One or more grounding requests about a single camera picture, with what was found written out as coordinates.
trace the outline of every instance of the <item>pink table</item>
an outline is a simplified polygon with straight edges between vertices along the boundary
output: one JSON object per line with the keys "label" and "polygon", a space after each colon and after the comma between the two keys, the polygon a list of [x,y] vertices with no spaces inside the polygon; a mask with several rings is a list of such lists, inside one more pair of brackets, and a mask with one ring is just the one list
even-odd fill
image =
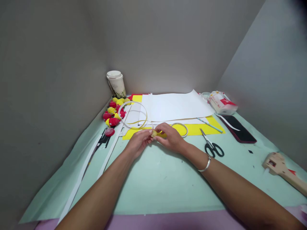
{"label": "pink table", "polygon": [[[307,226],[300,207],[286,207],[299,221]],[[58,219],[41,221],[35,230],[54,230]],[[246,229],[231,212],[227,210],[186,212],[154,215],[114,215],[110,218],[107,230],[170,230],[170,229]]]}

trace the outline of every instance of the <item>bracelet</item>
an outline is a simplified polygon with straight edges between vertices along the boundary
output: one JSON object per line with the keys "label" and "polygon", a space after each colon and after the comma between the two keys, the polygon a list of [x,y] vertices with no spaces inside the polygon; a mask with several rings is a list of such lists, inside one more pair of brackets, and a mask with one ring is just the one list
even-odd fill
{"label": "bracelet", "polygon": [[199,170],[199,169],[198,169],[199,172],[204,172],[204,171],[206,171],[206,170],[209,168],[209,165],[210,165],[210,162],[211,162],[211,157],[210,157],[209,154],[207,154],[207,155],[208,155],[208,164],[207,164],[207,166],[205,167],[205,169],[203,169],[203,170]]}

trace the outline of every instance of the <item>light blue pen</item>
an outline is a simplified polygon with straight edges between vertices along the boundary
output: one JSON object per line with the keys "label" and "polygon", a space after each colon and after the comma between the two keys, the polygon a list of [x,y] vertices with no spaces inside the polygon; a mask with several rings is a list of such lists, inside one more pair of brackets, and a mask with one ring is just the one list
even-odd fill
{"label": "light blue pen", "polygon": [[214,128],[214,129],[216,129],[216,130],[217,130],[217,131],[219,131],[220,133],[222,133],[222,132],[223,132],[223,131],[219,130],[218,128],[215,128],[214,126],[210,125],[209,123],[204,122],[202,119],[199,119],[199,118],[197,118],[197,119],[198,119],[198,120],[200,120],[201,122],[205,123],[206,125],[209,125],[210,127],[212,127],[212,128]]}

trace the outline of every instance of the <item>white wall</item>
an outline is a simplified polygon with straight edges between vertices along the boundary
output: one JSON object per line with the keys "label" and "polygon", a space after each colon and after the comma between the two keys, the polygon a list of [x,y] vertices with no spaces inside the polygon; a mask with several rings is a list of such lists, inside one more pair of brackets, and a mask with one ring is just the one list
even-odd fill
{"label": "white wall", "polygon": [[110,90],[83,1],[0,5],[0,229],[10,229]]}
{"label": "white wall", "polygon": [[91,15],[128,93],[203,92],[215,89],[263,2],[97,0]]}
{"label": "white wall", "polygon": [[294,2],[266,0],[217,89],[307,170],[307,33]]}

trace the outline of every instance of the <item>mint green mat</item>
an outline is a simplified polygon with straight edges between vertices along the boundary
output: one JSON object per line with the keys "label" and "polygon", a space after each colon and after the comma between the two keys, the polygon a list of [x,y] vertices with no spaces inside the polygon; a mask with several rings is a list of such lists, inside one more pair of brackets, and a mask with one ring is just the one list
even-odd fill
{"label": "mint green mat", "polygon": [[[86,150],[91,148],[95,138],[105,128],[100,118],[104,110],[81,135],[63,166],[37,193],[21,223],[59,218],[86,158]],[[270,152],[279,149],[239,114],[236,113],[234,116],[257,139],[257,143],[238,143],[221,120],[214,115],[226,131],[226,134],[208,135],[209,139],[225,152],[224,157],[217,156],[216,159],[249,180],[282,206],[307,203],[307,199],[280,176],[263,175],[262,162]],[[113,140],[111,138],[107,149],[98,150],[93,156],[73,205],[96,181]],[[185,140],[204,150],[205,139],[202,136],[187,136]],[[128,140],[123,141],[121,137],[118,139],[107,167],[127,143]],[[285,158],[287,167],[296,171],[302,180],[307,181],[307,173],[287,156]],[[131,168],[114,213],[132,215],[221,209],[225,209],[222,202],[189,162],[180,155],[167,151],[159,143],[153,143],[146,147],[140,159]]]}

